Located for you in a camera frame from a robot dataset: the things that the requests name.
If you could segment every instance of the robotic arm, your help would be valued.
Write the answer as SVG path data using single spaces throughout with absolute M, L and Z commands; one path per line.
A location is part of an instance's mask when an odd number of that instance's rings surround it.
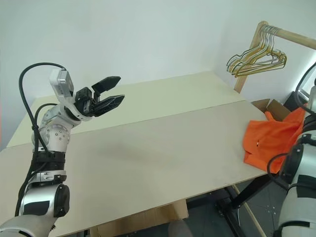
M 35 128 L 44 144 L 38 141 L 35 132 L 32 136 L 33 172 L 18 200 L 19 215 L 0 226 L 1 237 L 46 237 L 55 228 L 57 218 L 67 214 L 70 191 L 63 182 L 67 177 L 64 164 L 70 131 L 81 121 L 103 115 L 120 105 L 124 95 L 100 101 L 101 93 L 115 87 L 119 80 L 120 77 L 107 77 L 94 84 L 92 97 L 88 87 L 74 94 L 68 71 L 53 70 L 49 81 L 60 104 L 48 110 L 40 126 Z
M 316 111 L 316 86 L 308 109 Z M 316 117 L 305 113 L 303 133 L 287 155 L 280 177 L 289 184 L 274 237 L 316 236 Z

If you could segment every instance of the cable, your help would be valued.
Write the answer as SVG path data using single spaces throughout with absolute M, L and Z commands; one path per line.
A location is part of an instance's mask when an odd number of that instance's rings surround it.
M 287 153 L 281 153 L 281 154 L 278 154 L 278 155 L 272 157 L 272 159 L 269 160 L 268 165 L 267 165 L 267 173 L 268 173 L 268 176 L 270 177 L 270 179 L 271 179 L 273 182 L 275 182 L 275 183 L 276 183 L 277 185 L 279 185 L 281 188 L 283 188 L 283 189 L 285 189 L 285 190 L 288 190 L 288 188 L 287 188 L 285 185 L 283 185 L 282 183 L 280 183 L 280 182 L 271 174 L 271 172 L 270 172 L 270 166 L 271 166 L 272 162 L 273 162 L 275 159 L 277 159 L 277 158 L 279 158 L 279 157 L 282 157 L 282 156 L 286 156 L 286 155 L 287 155 Z
M 306 106 L 303 105 L 302 101 L 300 100 L 299 96 L 298 96 L 298 90 L 300 89 L 301 84 L 303 83 L 306 75 L 311 71 L 311 69 L 313 69 L 316 66 L 316 62 L 310 67 L 308 68 L 308 70 L 304 73 L 303 77 L 301 78 L 301 80 L 298 82 L 296 89 L 295 89 L 295 93 L 294 93 L 294 100 L 296 102 L 296 104 L 301 107 L 303 110 L 305 110 L 306 112 L 310 113 L 314 118 L 316 118 L 316 113 L 314 111 L 312 111 L 311 109 L 307 108 Z
M 39 108 L 38 108 L 38 110 L 36 110 L 35 116 L 34 116 L 34 120 L 35 120 L 36 123 L 38 121 L 38 116 L 39 116 L 40 110 L 42 108 L 44 108 L 45 106 L 51 106 L 51 105 L 54 106 L 54 105 L 57 105 L 57 104 L 55 104 L 55 103 L 47 103 L 47 104 L 43 104 L 43 105 L 39 106 Z
M 294 187 L 302 187 L 302 188 L 316 190 L 316 186 L 311 186 L 311 185 L 302 184 L 302 183 L 291 184 L 290 187 L 288 188 L 288 190 L 290 190 L 291 188 L 294 188 Z
M 59 65 L 59 64 L 56 64 L 56 63 L 47 63 L 47 62 L 44 62 L 44 63 L 35 63 L 35 64 L 32 64 L 30 66 L 28 66 L 27 68 L 25 68 L 20 77 L 19 77 L 19 90 L 20 90 L 20 95 L 21 95 L 21 98 L 22 98 L 22 102 L 25 106 L 25 109 L 30 117 L 30 120 L 31 120 L 31 123 L 32 123 L 32 130 L 34 131 L 34 152 L 33 152 L 33 159 L 31 161 L 31 165 L 29 167 L 29 170 L 27 172 L 27 175 L 26 175 L 26 178 L 19 190 L 19 193 L 18 193 L 18 200 L 17 200 L 17 204 L 16 204 L 16 207 L 15 207 L 15 216 L 18 216 L 19 215 L 19 211 L 20 211 L 20 207 L 21 207 L 21 201 L 22 201 L 22 198 L 23 198 L 23 195 L 24 195 L 24 191 L 25 191 L 25 188 L 27 186 L 27 183 L 28 181 L 38 172 L 40 171 L 41 169 L 43 169 L 47 163 L 44 163 L 41 167 L 39 167 L 38 169 L 34 170 L 34 161 L 35 159 L 37 158 L 37 155 L 38 155 L 38 152 L 39 152 L 39 141 L 40 143 L 42 144 L 44 150 L 46 153 L 48 153 L 48 149 L 47 149 L 47 146 L 46 144 L 44 143 L 41 135 L 40 135 L 40 132 L 39 132 L 39 126 L 37 125 L 37 118 L 38 118 L 38 115 L 39 115 L 39 112 L 40 110 L 45 107 L 45 106 L 48 106 L 48 105 L 55 105 L 55 104 L 45 104 L 45 105 L 42 105 L 38 108 L 38 110 L 36 111 L 36 114 L 35 114 L 35 117 L 33 117 L 33 114 L 32 114 L 32 111 L 27 103 L 27 100 L 26 100 L 26 97 L 25 97 L 25 94 L 24 94 L 24 90 L 23 90 L 23 77 L 25 75 L 25 73 L 34 68 L 34 67 L 38 67 L 38 66 L 44 66 L 44 65 L 48 65 L 48 66 L 56 66 L 56 67 L 59 67 L 61 68 L 62 70 L 66 70 L 65 67 Z
M 47 103 L 47 104 L 43 104 L 41 105 L 35 112 L 35 116 L 34 116 L 34 121 L 35 121 L 35 124 L 37 124 L 38 122 L 38 116 L 39 116 L 39 113 L 40 113 L 40 110 L 42 108 L 44 108 L 45 106 L 54 106 L 54 105 L 57 105 L 57 104 L 54 104 L 54 103 Z M 29 182 L 29 180 L 37 173 L 39 172 L 40 170 L 42 170 L 46 165 L 47 165 L 47 162 L 45 162 L 41 167 L 39 167 L 38 169 L 34 170 L 33 171 L 33 167 L 34 167 L 34 160 L 36 159 L 36 156 L 37 156 L 37 152 L 35 151 L 38 151 L 39 150 L 39 140 L 38 139 L 35 139 L 34 140 L 34 153 L 33 153 L 33 159 L 31 161 L 31 165 L 30 165 L 30 168 L 29 168 L 29 171 L 26 175 L 26 178 L 23 182 L 23 184 L 21 185 L 20 187 L 20 190 L 19 190 L 19 193 L 18 193 L 18 201 L 17 201 L 17 204 L 15 206 L 15 213 L 14 215 L 15 216 L 18 216 L 19 215 L 19 211 L 20 211 L 20 207 L 21 207 L 21 202 L 22 202 L 22 198 L 23 198 L 23 195 L 24 195 L 24 191 L 26 189 L 26 186 Z
M 238 225 L 240 226 L 240 219 L 239 219 L 239 208 L 237 209 L 237 220 L 238 220 Z

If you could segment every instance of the wooden clothes rack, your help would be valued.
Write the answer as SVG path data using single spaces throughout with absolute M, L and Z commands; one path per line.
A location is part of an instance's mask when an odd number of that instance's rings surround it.
M 256 47 L 260 42 L 259 42 L 259 32 L 260 29 L 263 25 L 268 25 L 268 22 L 266 21 L 261 21 L 259 22 L 257 29 L 255 31 L 255 35 L 253 36 L 252 42 L 250 44 L 250 48 Z M 286 31 L 283 29 L 280 29 L 274 34 L 275 36 L 278 36 L 282 39 L 292 41 L 294 43 L 298 43 L 300 45 L 306 46 L 308 48 L 312 48 L 316 50 L 316 39 L 312 39 L 306 36 L 299 35 L 297 33 L 293 33 L 290 31 Z M 247 79 L 247 76 L 241 76 L 237 78 L 237 82 L 235 84 L 234 90 L 237 91 L 238 93 L 241 92 L 243 85 L 245 84 Z

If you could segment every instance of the gray floor tile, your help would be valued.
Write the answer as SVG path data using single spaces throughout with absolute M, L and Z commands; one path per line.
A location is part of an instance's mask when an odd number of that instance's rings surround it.
M 274 224 L 272 219 L 272 212 L 267 208 L 256 206 L 253 204 L 248 204 L 251 211 L 255 215 L 256 219 L 260 223 L 261 228 L 266 233 L 267 236 L 272 236 L 274 231 Z
M 270 203 L 273 213 L 273 223 L 275 229 L 277 229 L 278 219 L 280 217 L 280 211 L 282 208 L 283 201 L 286 197 L 286 190 L 282 189 L 275 183 L 271 183 L 268 186 Z
M 248 204 L 257 205 L 264 208 L 270 207 L 270 197 L 268 187 L 265 187 L 259 193 L 257 193 L 252 199 L 248 201 Z
M 261 237 L 257 227 L 254 225 L 244 206 L 239 209 L 239 221 L 240 227 L 247 237 Z
M 203 237 L 206 211 L 206 205 L 192 208 L 189 210 L 189 217 L 184 220 L 194 237 Z
M 214 205 L 209 204 L 206 208 L 204 224 L 204 237 L 234 237 L 224 217 L 218 214 Z
M 154 226 L 142 231 L 135 233 L 130 237 L 168 237 L 168 225 L 163 224 L 159 226 Z

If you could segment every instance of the orange cloth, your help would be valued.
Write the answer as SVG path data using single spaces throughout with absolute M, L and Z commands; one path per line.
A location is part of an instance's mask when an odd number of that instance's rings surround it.
M 282 122 L 274 120 L 265 112 L 268 121 L 250 121 L 243 138 L 244 162 L 267 171 L 272 157 L 288 153 L 302 133 L 305 111 L 298 108 Z M 271 164 L 271 173 L 279 172 L 285 157 L 277 158 Z

